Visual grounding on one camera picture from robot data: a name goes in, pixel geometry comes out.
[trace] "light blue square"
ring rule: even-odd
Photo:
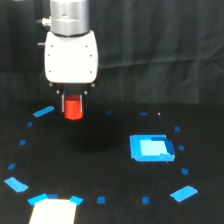
[[[183,173],[184,175],[188,175],[188,169],[182,169],[182,173]]]
[[[140,140],[143,156],[159,156],[168,154],[164,141]]]
[[[98,199],[97,199],[98,204],[105,204],[105,202],[106,202],[105,197],[103,197],[103,196],[98,197]]]
[[[143,197],[142,204],[149,204],[149,197]]]

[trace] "blue tape marker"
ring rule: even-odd
[[[149,204],[149,197],[143,197],[142,204]]]
[[[19,145],[25,145],[26,144],[26,140],[21,140],[20,142],[19,142]]]
[[[184,175],[188,175],[188,169],[182,169],[182,173],[183,173]]]
[[[15,167],[15,165],[16,165],[16,164],[14,164],[14,163],[10,164],[9,167],[8,167],[8,169],[9,169],[9,170],[12,170],[12,169]]]
[[[196,189],[194,189],[193,187],[190,187],[190,186],[186,186],[186,187],[174,192],[170,196],[173,197],[176,201],[181,202],[196,193],[198,193],[198,191]]]
[[[49,199],[57,199],[58,198],[57,194],[48,194],[47,196]]]
[[[173,147],[173,143],[171,141],[169,141],[167,138],[151,138],[152,141],[164,141],[165,145],[166,145],[166,149],[167,149],[167,152],[171,155],[174,155],[175,154],[175,150],[174,150],[174,147]]]
[[[82,202],[83,202],[83,199],[82,198],[78,198],[78,197],[75,197],[75,196],[72,196],[70,198],[70,201],[77,204],[77,205],[80,205]]]
[[[47,195],[46,194],[41,194],[41,195],[38,195],[38,196],[36,196],[34,198],[29,199],[28,202],[31,205],[35,205],[37,202],[43,201],[45,199],[48,199]]]
[[[44,109],[42,109],[40,111],[37,111],[37,112],[33,113],[33,115],[35,117],[40,117],[40,116],[42,116],[44,114],[47,114],[47,113],[49,113],[49,112],[51,112],[53,110],[54,110],[54,107],[50,106],[50,107],[46,107],[46,108],[44,108]]]
[[[98,197],[97,204],[105,204],[106,198],[103,196]]]
[[[160,155],[142,155],[141,141],[142,140],[162,140],[165,142],[166,151],[172,154]],[[172,142],[166,139],[166,135],[133,135],[130,136],[131,158],[138,162],[165,162],[174,161],[175,151]]]
[[[32,127],[33,126],[33,123],[32,122],[28,122],[27,123],[27,127]]]
[[[147,113],[140,113],[141,116],[147,116]]]
[[[8,184],[14,191],[17,193],[25,191],[28,186],[25,184],[20,183],[18,180],[16,180],[14,177],[11,177],[7,180],[4,180],[6,184]]]
[[[179,145],[179,149],[180,149],[181,151],[184,151],[184,146],[183,146],[183,145]]]
[[[179,127],[175,127],[175,131],[180,131],[180,128]]]

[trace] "tape piece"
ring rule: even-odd
[[[83,202],[83,199],[79,198],[79,197],[72,196],[70,198],[70,201],[77,204],[77,205],[80,205]]]
[[[25,191],[28,186],[25,184],[20,183],[18,180],[16,180],[14,177],[11,177],[7,180],[4,180],[6,184],[9,185],[14,191],[17,193]]]
[[[143,197],[142,204],[149,204],[149,197]]]
[[[182,173],[183,173],[184,175],[188,175],[188,169],[182,169]]]
[[[175,127],[175,131],[180,131],[180,128],[179,127]]]
[[[14,163],[10,164],[9,167],[8,167],[8,169],[9,169],[9,170],[12,170],[12,169],[15,167],[15,165],[16,165],[16,164],[14,164]]]
[[[176,201],[181,202],[196,193],[198,193],[198,191],[196,189],[194,189],[193,187],[190,187],[190,186],[186,186],[186,187],[174,192],[170,196],[173,197]]]
[[[48,194],[47,196],[49,199],[57,199],[58,198],[57,194]]]
[[[21,140],[20,142],[19,142],[19,145],[25,145],[26,144],[26,140]]]
[[[47,114],[47,113],[49,113],[49,112],[51,112],[53,110],[54,110],[54,107],[50,106],[50,107],[46,107],[46,108],[44,108],[42,110],[39,110],[39,111],[33,113],[33,115],[35,117],[40,117],[40,116],[43,116],[44,114]]]
[[[99,196],[97,199],[97,204],[105,204],[106,198],[103,196]]]
[[[159,142],[161,141],[163,142],[163,150],[160,150],[162,145]],[[167,140],[166,135],[133,135],[130,136],[130,145],[131,158],[138,162],[166,162],[174,161],[175,158],[173,144]]]
[[[28,122],[27,123],[27,127],[32,127],[33,126],[33,123],[32,122]]]
[[[28,202],[31,205],[35,205],[37,202],[43,201],[45,199],[48,199],[47,195],[46,194],[41,194],[41,195],[38,195],[38,196],[36,196],[34,198],[29,199]]]
[[[141,116],[147,116],[147,113],[140,113]]]
[[[184,151],[184,146],[183,145],[179,145],[179,149],[180,149],[180,151]]]

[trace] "red object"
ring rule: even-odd
[[[82,99],[79,95],[65,97],[65,118],[77,120],[83,117]]]

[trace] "blue tape outline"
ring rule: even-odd
[[[156,141],[164,141],[167,154],[160,154],[159,156],[143,156],[141,153],[141,140],[156,140]],[[130,144],[131,144],[131,158],[135,159],[138,162],[163,162],[163,161],[174,161],[175,151],[173,148],[173,144],[171,141],[168,141],[166,135],[133,135],[130,136]]]

